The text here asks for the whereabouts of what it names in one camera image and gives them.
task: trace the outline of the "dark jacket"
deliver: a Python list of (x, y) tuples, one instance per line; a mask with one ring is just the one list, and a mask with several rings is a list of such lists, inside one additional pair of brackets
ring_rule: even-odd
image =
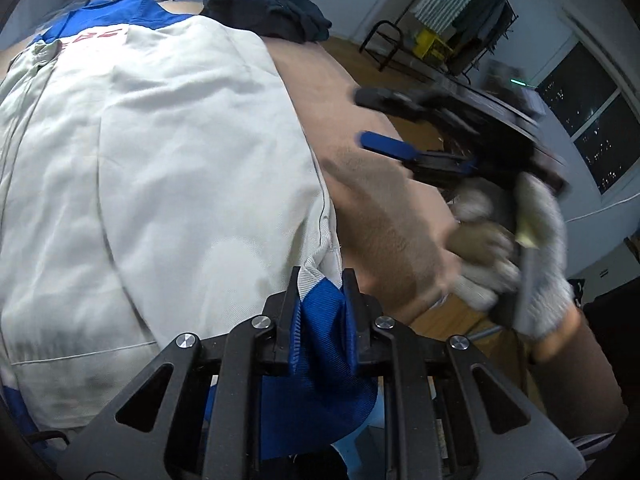
[(295, 43), (327, 40), (332, 25), (309, 0), (206, 0), (200, 14), (227, 27)]

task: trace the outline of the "metal screw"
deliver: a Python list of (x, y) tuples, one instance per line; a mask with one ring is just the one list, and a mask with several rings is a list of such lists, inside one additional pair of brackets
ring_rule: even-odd
[(469, 348), (469, 345), (470, 345), (469, 339), (467, 339), (463, 335), (451, 336), (451, 339), (449, 339), (449, 344), (451, 345), (452, 348), (455, 348), (456, 350), (466, 350), (467, 348)]
[(269, 328), (271, 326), (271, 319), (266, 316), (256, 316), (251, 320), (251, 325), (254, 328)]
[(193, 334), (189, 334), (189, 333), (180, 334), (176, 338), (175, 343), (180, 348), (191, 348), (193, 345), (196, 344), (196, 336), (194, 336)]
[(396, 320), (389, 316), (380, 316), (376, 319), (376, 326), (383, 330), (389, 330), (396, 325)]

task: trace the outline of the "white work glove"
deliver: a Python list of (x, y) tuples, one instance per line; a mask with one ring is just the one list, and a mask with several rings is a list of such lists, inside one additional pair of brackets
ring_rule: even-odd
[[(566, 228), (551, 190), (536, 177), (521, 174), (515, 193), (518, 221), (528, 224), (538, 254), (527, 327), (514, 328), (537, 340), (560, 325), (571, 304), (571, 286), (564, 278)], [(520, 281), (519, 269), (509, 261), (513, 236), (487, 221), (493, 207), (477, 189), (463, 186), (452, 211), (460, 225), (449, 236), (447, 249), (463, 259), (453, 292), (472, 309), (488, 312), (499, 294), (516, 290)]]

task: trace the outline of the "cable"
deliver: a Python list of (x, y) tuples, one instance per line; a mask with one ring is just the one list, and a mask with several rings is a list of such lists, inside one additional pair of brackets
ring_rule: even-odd
[(620, 200), (620, 202), (616, 202), (615, 204), (611, 204), (608, 205), (606, 207), (603, 207), (602, 209), (598, 209), (597, 211), (592, 211), (590, 213), (587, 213), (586, 215), (582, 215), (582, 216), (577, 216), (576, 218), (571, 218), (571, 220), (567, 220), (566, 223), (569, 224), (570, 222), (575, 222), (576, 220), (582, 220), (583, 218), (587, 218), (589, 216), (593, 216), (593, 215), (597, 215), (598, 213), (602, 213), (603, 211), (606, 211), (607, 209), (611, 209), (612, 207), (615, 207), (617, 205), (621, 205), (625, 202), (629, 202), (630, 200), (633, 200), (637, 197), (640, 196), (640, 192), (636, 193), (633, 196), (630, 196), (629, 198), (625, 198), (624, 200)]

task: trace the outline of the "blue fabric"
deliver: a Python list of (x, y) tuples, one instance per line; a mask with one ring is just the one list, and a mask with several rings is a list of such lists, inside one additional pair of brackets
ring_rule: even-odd
[[(378, 382), (353, 375), (353, 316), (344, 295), (323, 279), (292, 320), (289, 377), (262, 380), (264, 460), (322, 449), (362, 425), (376, 403)], [(211, 389), (206, 418), (215, 396)]]
[(86, 7), (72, 10), (57, 20), (49, 30), (33, 38), (31, 43), (40, 40), (52, 43), (58, 38), (68, 38), (91, 27), (107, 27), (121, 23), (156, 30), (190, 17), (191, 14), (167, 12), (154, 0), (94, 0)]
[(9, 413), (20, 429), (20, 432), (24, 435), (36, 433), (38, 428), (27, 411), (27, 406), (24, 403), (20, 390), (3, 386), (2, 392), (4, 393), (4, 400), (9, 409)]

